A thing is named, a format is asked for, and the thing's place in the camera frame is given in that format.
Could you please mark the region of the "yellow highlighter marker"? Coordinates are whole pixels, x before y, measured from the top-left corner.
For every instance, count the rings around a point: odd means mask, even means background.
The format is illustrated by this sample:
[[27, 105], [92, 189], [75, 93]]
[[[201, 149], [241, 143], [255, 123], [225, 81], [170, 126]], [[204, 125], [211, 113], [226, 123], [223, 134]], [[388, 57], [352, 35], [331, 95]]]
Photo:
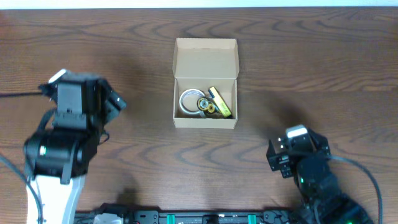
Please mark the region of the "yellow highlighter marker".
[[224, 99], [218, 93], [218, 90], [215, 87], [211, 87], [208, 90], [209, 94], [211, 95], [215, 105], [218, 107], [218, 110], [223, 115], [224, 118], [231, 118], [232, 112], [228, 108], [228, 105], [225, 103]]

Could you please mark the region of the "grey tape roll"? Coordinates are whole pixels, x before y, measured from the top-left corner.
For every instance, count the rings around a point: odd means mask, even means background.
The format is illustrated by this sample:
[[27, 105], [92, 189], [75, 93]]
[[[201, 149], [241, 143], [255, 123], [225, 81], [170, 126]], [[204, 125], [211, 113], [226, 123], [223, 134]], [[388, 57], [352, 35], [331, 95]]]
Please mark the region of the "grey tape roll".
[[211, 119], [223, 119], [224, 116], [215, 111], [214, 113], [210, 113], [209, 111], [200, 111], [200, 117], [201, 118], [211, 118]]

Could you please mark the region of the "yellow correction tape dispenser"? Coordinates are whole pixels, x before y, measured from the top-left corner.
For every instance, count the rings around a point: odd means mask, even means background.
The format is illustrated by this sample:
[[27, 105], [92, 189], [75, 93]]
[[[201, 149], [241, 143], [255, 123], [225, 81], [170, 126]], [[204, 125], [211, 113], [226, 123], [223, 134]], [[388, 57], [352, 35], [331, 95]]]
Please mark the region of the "yellow correction tape dispenser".
[[201, 97], [198, 99], [197, 107], [200, 111], [203, 111], [203, 112], [209, 113], [209, 114], [214, 114], [214, 113], [220, 112], [220, 110], [215, 105], [215, 103], [206, 97]]

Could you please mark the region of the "white tape roll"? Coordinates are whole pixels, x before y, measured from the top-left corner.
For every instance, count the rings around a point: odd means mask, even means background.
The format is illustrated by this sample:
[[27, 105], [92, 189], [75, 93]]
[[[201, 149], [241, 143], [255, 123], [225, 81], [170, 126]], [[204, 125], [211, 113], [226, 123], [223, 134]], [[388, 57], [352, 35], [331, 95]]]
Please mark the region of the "white tape roll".
[[188, 100], [191, 96], [197, 96], [197, 99], [204, 97], [205, 94], [203, 91], [198, 90], [198, 89], [187, 89], [185, 90], [179, 97], [178, 99], [178, 105], [182, 112], [187, 115], [200, 115], [201, 110], [196, 109], [196, 110], [191, 110], [188, 107], [186, 107], [186, 103], [188, 103]]

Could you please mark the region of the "brown cardboard box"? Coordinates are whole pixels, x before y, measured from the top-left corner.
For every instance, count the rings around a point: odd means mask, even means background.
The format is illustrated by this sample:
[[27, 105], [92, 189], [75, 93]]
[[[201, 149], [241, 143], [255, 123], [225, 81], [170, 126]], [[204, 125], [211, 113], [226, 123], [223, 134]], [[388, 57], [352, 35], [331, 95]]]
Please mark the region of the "brown cardboard box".
[[[238, 121], [239, 54], [236, 39], [177, 38], [172, 71], [174, 75], [173, 122], [176, 128], [233, 129]], [[232, 112], [231, 118], [211, 119], [187, 115], [178, 105], [187, 89], [198, 89], [213, 102], [208, 90], [215, 87]], [[197, 96], [186, 107], [198, 109]]]

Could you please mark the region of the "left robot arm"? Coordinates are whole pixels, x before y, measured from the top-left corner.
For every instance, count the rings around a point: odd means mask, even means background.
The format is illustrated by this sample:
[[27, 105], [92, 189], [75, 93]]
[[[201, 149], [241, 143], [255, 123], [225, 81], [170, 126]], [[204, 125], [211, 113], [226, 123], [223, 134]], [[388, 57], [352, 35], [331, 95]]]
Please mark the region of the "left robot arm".
[[28, 223], [73, 223], [90, 160], [126, 102], [100, 76], [66, 72], [39, 86], [55, 102], [24, 143]]

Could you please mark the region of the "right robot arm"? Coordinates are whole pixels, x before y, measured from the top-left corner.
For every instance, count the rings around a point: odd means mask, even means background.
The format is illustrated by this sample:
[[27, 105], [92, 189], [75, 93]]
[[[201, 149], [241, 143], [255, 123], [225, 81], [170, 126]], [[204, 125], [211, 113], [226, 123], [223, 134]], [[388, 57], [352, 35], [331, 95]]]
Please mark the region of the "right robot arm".
[[303, 125], [286, 129], [278, 139], [281, 152], [269, 141], [266, 158], [272, 171], [293, 178], [302, 196], [299, 208], [288, 213], [290, 223], [366, 224], [373, 221], [367, 211], [345, 194], [328, 162], [328, 140]]

